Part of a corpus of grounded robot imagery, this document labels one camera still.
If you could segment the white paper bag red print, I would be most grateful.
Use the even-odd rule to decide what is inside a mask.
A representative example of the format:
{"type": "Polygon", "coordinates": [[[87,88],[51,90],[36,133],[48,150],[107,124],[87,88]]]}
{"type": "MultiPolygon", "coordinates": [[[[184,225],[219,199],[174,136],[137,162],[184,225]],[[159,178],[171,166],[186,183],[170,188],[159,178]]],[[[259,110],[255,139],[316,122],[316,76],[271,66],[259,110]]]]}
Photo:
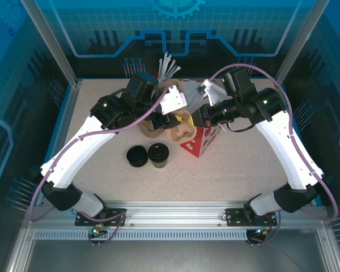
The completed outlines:
{"type": "MultiPolygon", "coordinates": [[[[197,87],[201,82],[190,79],[183,79],[181,82],[184,86],[184,94],[188,102],[186,109],[190,114],[193,114],[198,108],[207,103],[197,91],[197,87]]],[[[220,126],[211,128],[197,127],[195,137],[188,142],[182,143],[181,147],[195,157],[200,158],[220,131],[220,126]]]]}

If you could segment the black plastic cup lid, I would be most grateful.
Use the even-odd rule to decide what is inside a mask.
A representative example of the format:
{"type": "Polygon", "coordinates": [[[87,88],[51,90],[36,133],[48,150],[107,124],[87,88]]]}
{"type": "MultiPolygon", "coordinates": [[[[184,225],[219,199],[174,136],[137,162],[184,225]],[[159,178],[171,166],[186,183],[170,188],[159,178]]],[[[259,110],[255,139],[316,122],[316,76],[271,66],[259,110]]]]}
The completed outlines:
{"type": "Polygon", "coordinates": [[[162,163],[169,157],[169,148],[163,143],[154,143],[148,149],[148,158],[153,163],[162,163]]]}

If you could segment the stack of black cup lids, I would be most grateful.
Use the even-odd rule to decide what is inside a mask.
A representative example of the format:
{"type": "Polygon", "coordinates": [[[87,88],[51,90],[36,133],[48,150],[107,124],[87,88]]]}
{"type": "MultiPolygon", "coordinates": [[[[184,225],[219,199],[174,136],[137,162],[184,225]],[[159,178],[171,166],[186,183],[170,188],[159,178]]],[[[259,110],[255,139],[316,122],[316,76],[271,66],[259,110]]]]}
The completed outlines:
{"type": "Polygon", "coordinates": [[[126,158],[132,167],[142,167],[148,162],[148,154],[143,146],[136,145],[131,147],[127,153],[126,158]]]}

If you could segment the aluminium side frame beam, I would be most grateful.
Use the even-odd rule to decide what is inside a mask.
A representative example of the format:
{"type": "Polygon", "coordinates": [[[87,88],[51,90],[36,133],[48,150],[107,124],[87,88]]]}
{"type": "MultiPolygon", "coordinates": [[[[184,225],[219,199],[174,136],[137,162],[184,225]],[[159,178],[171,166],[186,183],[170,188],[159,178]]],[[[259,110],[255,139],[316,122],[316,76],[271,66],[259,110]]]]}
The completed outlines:
{"type": "Polygon", "coordinates": [[[304,205],[292,197],[289,204],[295,204],[295,210],[302,211],[307,215],[323,222],[329,222],[338,216],[338,206],[332,192],[322,179],[322,170],[313,162],[307,153],[299,136],[293,127],[293,111],[291,103],[282,86],[274,79],[270,79],[278,88],[286,103],[286,109],[276,114],[270,126],[273,127],[269,135],[274,143],[274,152],[278,156],[281,164],[288,177],[288,184],[291,189],[297,190],[299,193],[306,188],[307,185],[319,185],[328,195],[333,208],[333,216],[330,218],[322,218],[310,211],[304,209],[304,205]]]}
{"type": "MultiPolygon", "coordinates": [[[[54,156],[65,144],[66,135],[82,82],[83,80],[79,79],[77,84],[74,87],[68,87],[65,93],[49,142],[49,147],[45,154],[45,162],[54,156]]],[[[35,232],[31,229],[29,207],[20,206],[20,209],[23,210],[23,220],[19,225],[20,228],[14,240],[14,245],[11,248],[7,264],[2,272],[24,272],[28,263],[35,232]]]]}

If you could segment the aluminium frame post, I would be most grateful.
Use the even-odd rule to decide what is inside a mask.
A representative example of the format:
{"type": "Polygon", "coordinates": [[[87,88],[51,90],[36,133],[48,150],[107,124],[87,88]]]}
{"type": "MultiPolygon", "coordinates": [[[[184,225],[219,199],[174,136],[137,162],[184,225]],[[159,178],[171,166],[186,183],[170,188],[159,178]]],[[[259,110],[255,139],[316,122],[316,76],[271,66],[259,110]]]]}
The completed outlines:
{"type": "Polygon", "coordinates": [[[20,0],[20,2],[37,28],[69,85],[76,87],[78,82],[77,77],[38,4],[35,0],[20,0]]]}
{"type": "Polygon", "coordinates": [[[290,50],[286,54],[277,74],[276,80],[281,85],[285,80],[287,74],[290,72],[298,55],[300,54],[305,43],[308,41],[312,31],[314,30],[321,15],[324,13],[330,0],[315,0],[310,12],[308,13],[300,31],[296,35],[290,50]]]}

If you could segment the aluminium front rail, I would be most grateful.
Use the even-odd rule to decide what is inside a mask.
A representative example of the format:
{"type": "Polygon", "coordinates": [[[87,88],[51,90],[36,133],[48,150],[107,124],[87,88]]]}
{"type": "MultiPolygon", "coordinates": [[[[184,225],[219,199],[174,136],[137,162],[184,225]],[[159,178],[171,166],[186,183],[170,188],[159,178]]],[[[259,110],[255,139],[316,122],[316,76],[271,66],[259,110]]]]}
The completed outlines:
{"type": "MultiPolygon", "coordinates": [[[[110,208],[127,210],[123,229],[226,229],[227,223],[221,215],[227,208],[243,208],[244,201],[108,201],[110,208]]],[[[306,206],[310,213],[320,217],[327,215],[323,206],[306,206]]],[[[38,222],[28,221],[28,226],[36,229],[75,228],[76,216],[69,211],[54,210],[38,222]]],[[[280,230],[330,228],[323,222],[302,211],[281,212],[280,230]]]]}

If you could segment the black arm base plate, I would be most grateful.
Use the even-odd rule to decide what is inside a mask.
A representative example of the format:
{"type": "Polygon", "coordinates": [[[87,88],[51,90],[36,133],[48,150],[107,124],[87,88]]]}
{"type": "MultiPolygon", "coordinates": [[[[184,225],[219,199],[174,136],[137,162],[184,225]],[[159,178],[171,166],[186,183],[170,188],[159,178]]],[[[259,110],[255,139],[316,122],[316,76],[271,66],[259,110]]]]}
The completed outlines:
{"type": "Polygon", "coordinates": [[[118,224],[124,226],[126,212],[127,210],[123,208],[109,208],[104,212],[100,212],[94,218],[77,212],[74,224],[77,227],[94,227],[95,225],[115,227],[118,224]]]}
{"type": "Polygon", "coordinates": [[[256,215],[248,209],[225,209],[229,227],[275,227],[278,225],[275,212],[256,215]]]}

